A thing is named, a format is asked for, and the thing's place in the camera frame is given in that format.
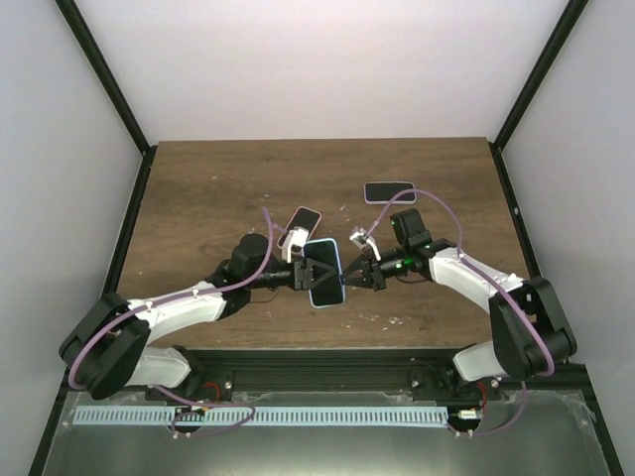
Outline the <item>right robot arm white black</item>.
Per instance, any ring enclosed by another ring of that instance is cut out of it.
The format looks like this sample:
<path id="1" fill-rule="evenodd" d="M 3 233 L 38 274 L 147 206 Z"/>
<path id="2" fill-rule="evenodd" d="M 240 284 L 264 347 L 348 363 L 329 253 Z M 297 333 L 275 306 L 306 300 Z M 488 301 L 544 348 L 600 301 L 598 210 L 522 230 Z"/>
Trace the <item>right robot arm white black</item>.
<path id="1" fill-rule="evenodd" d="M 361 254 L 343 272 L 347 285 L 382 291 L 388 279 L 416 273 L 467 298 L 490 319 L 490 340 L 458 351 L 452 367 L 442 372 L 448 397 L 464 399 L 476 381 L 488 377 L 524 381 L 551 375 L 576 353 L 572 328 L 547 279 L 506 274 L 470 258 L 447 239 L 434 239 L 414 208 L 390 220 L 398 245 L 387 252 L 378 249 L 367 230 L 351 232 L 349 239 Z"/>

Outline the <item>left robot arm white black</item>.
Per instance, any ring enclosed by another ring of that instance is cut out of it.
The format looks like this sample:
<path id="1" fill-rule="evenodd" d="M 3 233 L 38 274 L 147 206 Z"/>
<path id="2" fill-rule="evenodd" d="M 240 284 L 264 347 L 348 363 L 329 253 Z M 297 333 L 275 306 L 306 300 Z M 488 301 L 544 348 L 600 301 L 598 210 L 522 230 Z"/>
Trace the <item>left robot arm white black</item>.
<path id="1" fill-rule="evenodd" d="M 183 346 L 157 348 L 155 342 L 236 314 L 255 290 L 283 287 L 307 292 L 315 308 L 343 303 L 337 242 L 288 242 L 277 258 L 267 237 L 247 234 L 229 259 L 189 288 L 145 299 L 103 295 L 59 349 L 68 384 L 95 400 L 132 387 L 192 400 L 202 389 L 204 371 L 198 359 Z"/>

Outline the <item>blue phone black screen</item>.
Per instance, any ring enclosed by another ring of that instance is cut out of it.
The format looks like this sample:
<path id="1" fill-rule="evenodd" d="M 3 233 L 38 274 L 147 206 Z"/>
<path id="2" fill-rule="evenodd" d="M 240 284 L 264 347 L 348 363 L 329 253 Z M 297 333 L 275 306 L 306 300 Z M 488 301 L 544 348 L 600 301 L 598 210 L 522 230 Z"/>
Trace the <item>blue phone black screen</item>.
<path id="1" fill-rule="evenodd" d="M 315 308 L 343 304 L 345 285 L 342 280 L 341 260 L 337 242 L 322 238 L 307 242 L 303 248 L 310 272 L 310 303 Z"/>

